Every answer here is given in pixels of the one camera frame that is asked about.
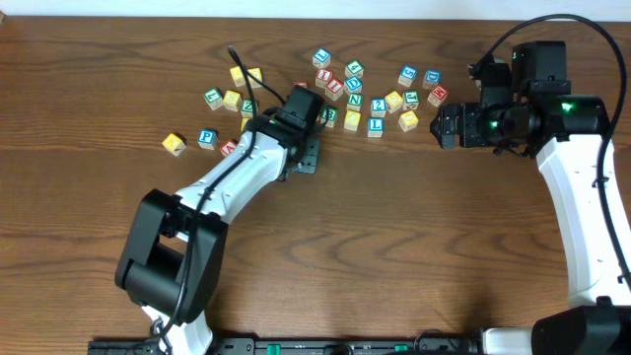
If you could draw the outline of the green J block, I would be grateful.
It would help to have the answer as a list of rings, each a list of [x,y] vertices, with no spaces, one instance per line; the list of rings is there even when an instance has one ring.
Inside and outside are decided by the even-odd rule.
[[[410,90],[404,91],[402,94],[403,97],[403,110],[416,110],[419,106],[420,99],[417,91]]]

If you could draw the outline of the red I block upper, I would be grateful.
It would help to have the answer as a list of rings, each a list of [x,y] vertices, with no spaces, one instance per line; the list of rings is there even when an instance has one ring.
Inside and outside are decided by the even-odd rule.
[[[325,88],[333,77],[333,72],[326,68],[319,68],[315,75],[315,85],[318,88]]]

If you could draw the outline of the blue P block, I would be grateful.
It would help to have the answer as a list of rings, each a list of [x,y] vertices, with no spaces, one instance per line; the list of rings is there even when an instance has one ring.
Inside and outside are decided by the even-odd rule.
[[[217,132],[212,129],[201,129],[197,138],[200,148],[214,150],[217,141]]]

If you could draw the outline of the green 4 block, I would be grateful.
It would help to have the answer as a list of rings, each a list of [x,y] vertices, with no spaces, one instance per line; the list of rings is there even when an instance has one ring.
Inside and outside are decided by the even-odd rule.
[[[359,60],[353,60],[345,65],[345,76],[347,78],[362,78],[365,73],[365,67]]]

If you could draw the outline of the blue D block centre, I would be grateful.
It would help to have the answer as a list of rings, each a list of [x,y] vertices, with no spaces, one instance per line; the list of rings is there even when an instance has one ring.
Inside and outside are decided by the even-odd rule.
[[[357,76],[352,76],[344,81],[344,91],[346,94],[361,94],[363,90],[363,82]]]

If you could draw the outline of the blue L block top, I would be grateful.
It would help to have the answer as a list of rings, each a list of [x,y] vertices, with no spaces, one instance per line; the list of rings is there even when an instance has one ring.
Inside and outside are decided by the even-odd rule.
[[[331,61],[331,54],[323,47],[319,48],[313,55],[313,66],[316,68],[326,68]]]

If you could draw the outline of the red E block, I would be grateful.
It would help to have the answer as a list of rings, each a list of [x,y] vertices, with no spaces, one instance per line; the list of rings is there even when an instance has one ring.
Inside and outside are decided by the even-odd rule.
[[[292,85],[294,87],[302,87],[302,88],[305,88],[305,89],[309,89],[310,88],[309,87],[309,83],[306,82],[306,81],[296,81],[296,82],[293,82]]]

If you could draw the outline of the red A block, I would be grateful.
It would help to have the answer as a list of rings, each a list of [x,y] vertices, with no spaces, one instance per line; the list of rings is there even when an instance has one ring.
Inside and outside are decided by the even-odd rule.
[[[220,147],[220,152],[224,157],[230,156],[239,146],[235,140],[227,140]]]

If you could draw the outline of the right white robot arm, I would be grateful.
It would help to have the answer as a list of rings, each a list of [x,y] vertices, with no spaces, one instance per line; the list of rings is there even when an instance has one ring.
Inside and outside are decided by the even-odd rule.
[[[430,124],[444,149],[525,145],[553,200],[568,270],[568,310],[531,327],[491,327],[482,354],[627,354],[630,226],[617,186],[609,120],[594,96],[532,96],[524,104],[446,105]]]

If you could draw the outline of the yellow O block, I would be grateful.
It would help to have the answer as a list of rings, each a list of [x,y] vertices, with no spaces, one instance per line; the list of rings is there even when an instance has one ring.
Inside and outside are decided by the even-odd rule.
[[[394,113],[402,108],[403,97],[398,91],[392,91],[385,95],[386,109],[389,113]]]
[[[350,131],[356,131],[361,121],[361,113],[356,110],[348,109],[344,117],[344,128]]]

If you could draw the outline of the green Z block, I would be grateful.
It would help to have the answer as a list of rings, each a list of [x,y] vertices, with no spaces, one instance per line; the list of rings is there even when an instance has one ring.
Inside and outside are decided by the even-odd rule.
[[[254,118],[258,110],[258,101],[243,100],[240,113],[243,118]]]

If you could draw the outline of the green N block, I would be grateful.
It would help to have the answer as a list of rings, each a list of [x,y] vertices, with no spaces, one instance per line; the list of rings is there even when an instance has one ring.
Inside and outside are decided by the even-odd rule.
[[[364,96],[362,94],[351,93],[348,96],[347,110],[360,111],[364,102]]]

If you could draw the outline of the green B block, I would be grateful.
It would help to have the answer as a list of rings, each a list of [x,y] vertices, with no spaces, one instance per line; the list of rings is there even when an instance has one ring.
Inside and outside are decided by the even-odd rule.
[[[325,127],[334,127],[338,118],[338,109],[334,106],[325,106],[320,113],[320,123]]]

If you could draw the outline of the yellow block beside Z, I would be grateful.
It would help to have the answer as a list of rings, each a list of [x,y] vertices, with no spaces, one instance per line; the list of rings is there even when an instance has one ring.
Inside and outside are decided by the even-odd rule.
[[[239,92],[228,90],[223,97],[223,105],[231,111],[239,111],[242,106],[242,95]]]

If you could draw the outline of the red i block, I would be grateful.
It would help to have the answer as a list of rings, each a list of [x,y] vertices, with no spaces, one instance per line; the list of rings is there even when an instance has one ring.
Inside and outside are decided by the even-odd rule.
[[[333,101],[337,101],[343,93],[344,83],[335,77],[325,85],[325,94]]]
[[[319,68],[315,75],[315,85],[318,88],[325,88],[333,77],[333,72],[326,68]]]

